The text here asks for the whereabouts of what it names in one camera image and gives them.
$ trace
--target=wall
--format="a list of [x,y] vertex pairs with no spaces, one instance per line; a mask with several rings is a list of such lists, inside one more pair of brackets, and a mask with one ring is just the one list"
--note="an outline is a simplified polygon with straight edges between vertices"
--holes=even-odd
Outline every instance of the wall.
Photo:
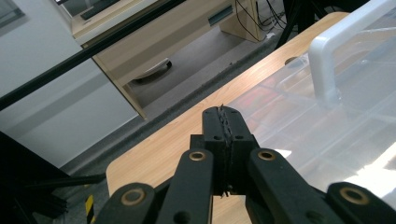
[[[25,16],[0,29],[0,96],[81,50],[52,0],[14,3]],[[88,60],[1,111],[0,130],[61,167],[136,116]]]

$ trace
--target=yellow warning tape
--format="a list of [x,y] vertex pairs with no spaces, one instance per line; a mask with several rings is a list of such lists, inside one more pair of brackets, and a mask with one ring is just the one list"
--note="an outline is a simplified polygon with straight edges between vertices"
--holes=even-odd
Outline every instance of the yellow warning tape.
[[90,195],[85,200],[85,213],[87,214],[87,224],[92,224],[95,221],[95,215],[93,213],[93,195]]

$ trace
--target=wooden table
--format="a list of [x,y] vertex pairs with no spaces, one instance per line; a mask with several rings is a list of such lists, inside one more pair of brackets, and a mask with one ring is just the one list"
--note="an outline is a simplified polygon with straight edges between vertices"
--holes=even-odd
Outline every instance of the wooden table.
[[[346,15],[342,12],[329,14],[111,162],[106,171],[110,195],[129,183],[141,182],[156,187],[171,177],[181,154],[189,149],[190,135],[202,133],[202,112],[205,109],[227,105],[250,90],[280,69],[287,59],[306,52],[315,36]],[[250,223],[243,197],[215,197],[213,223]]]

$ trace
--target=black cable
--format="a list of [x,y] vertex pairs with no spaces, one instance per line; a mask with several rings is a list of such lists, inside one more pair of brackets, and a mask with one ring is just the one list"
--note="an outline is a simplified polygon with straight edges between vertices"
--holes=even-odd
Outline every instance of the black cable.
[[[285,15],[285,12],[280,12],[280,13],[277,13],[277,16],[279,17],[282,17],[283,15]],[[267,25],[270,25],[270,24],[274,24],[272,21],[271,21],[271,19],[273,19],[275,16],[270,16],[269,18],[267,18],[267,19],[265,19],[264,21],[261,21],[260,20],[260,14],[259,14],[259,23],[260,23],[260,25],[261,26],[267,26]]]
[[282,21],[282,19],[280,18],[280,17],[278,17],[277,16],[277,13],[275,12],[275,10],[274,10],[274,8],[272,7],[272,5],[270,4],[270,2],[268,1],[268,0],[266,0],[266,2],[267,2],[267,4],[268,4],[268,7],[270,8],[270,11],[271,11],[271,13],[273,14],[273,16],[275,17],[275,19],[276,19],[276,23],[282,28],[282,29],[285,29],[285,27],[283,27],[281,24],[280,24],[280,22],[279,21]]
[[[284,12],[281,12],[281,13],[278,13],[278,16],[283,16],[284,15]],[[270,29],[268,29],[268,30],[265,30],[265,31],[268,31],[267,32],[267,34],[269,34],[272,30],[274,30],[275,28],[276,28],[276,23],[274,23],[274,20],[275,20],[276,18],[275,18],[275,16],[271,16],[271,17],[269,17],[269,18],[267,18],[264,22],[266,22],[266,21],[270,21],[269,22],[269,24],[273,24],[273,26],[270,28]]]
[[239,16],[238,16],[238,6],[236,5],[236,2],[238,2],[238,4],[242,7],[242,5],[239,3],[239,1],[238,1],[238,0],[235,0],[235,13],[236,13],[236,18],[238,19],[238,21],[239,21],[239,23],[241,24],[241,26],[242,26],[251,36],[253,36],[253,38],[255,38],[257,41],[260,42],[260,40],[259,40],[256,36],[254,36],[254,34],[252,34],[252,33],[248,30],[248,28],[246,28],[246,27],[242,24],[241,20],[239,20]]

